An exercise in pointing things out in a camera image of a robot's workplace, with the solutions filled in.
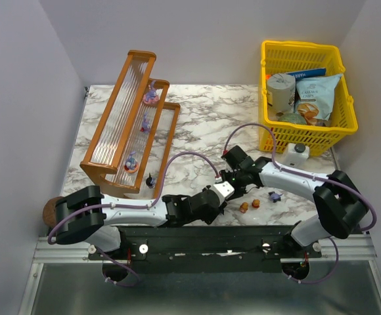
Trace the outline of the yellow plastic basket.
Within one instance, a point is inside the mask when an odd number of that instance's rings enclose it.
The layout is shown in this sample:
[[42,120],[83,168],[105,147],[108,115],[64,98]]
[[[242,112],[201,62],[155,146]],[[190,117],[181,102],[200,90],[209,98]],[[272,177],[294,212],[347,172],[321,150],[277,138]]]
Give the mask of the yellow plastic basket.
[[358,130],[339,48],[265,40],[259,77],[259,148],[282,153],[290,143],[319,156]]

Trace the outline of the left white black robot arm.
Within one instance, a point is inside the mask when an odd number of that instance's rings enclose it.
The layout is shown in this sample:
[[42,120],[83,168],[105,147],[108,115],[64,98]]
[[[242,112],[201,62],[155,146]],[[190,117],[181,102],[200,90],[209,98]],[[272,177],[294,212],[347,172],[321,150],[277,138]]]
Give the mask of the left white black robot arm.
[[115,225],[177,228],[194,221],[211,224],[235,189],[226,182],[205,187],[194,196],[164,195],[156,199],[123,199],[88,186],[56,202],[56,226],[48,244],[87,242],[105,252],[120,248]]

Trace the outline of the purple donkey red base toy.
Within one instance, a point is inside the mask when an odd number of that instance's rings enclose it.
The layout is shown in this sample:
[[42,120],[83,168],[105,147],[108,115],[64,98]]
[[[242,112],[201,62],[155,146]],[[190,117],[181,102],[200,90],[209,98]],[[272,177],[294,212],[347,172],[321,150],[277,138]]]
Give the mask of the purple donkey red base toy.
[[143,121],[141,123],[140,132],[149,134],[151,130],[150,120],[148,118],[148,113],[145,112],[143,116]]

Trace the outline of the black hat donkey toy front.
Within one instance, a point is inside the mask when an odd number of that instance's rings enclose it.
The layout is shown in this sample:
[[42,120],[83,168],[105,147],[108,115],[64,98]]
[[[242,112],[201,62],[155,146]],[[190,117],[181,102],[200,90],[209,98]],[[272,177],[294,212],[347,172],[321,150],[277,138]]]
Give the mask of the black hat donkey toy front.
[[150,189],[155,188],[156,185],[156,177],[152,176],[150,173],[148,174],[148,177],[145,180],[145,184]]

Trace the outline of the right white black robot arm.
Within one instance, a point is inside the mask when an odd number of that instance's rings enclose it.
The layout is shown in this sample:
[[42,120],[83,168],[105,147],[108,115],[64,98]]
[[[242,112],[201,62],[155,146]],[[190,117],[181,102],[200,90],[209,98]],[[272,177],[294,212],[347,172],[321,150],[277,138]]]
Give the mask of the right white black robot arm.
[[287,169],[268,157],[254,160],[240,146],[224,151],[221,158],[231,168],[220,172],[235,189],[231,199],[242,197],[246,187],[253,184],[290,192],[315,204],[317,214],[295,224],[288,233],[288,241],[296,247],[331,236],[346,239],[369,211],[342,171],[326,175]]

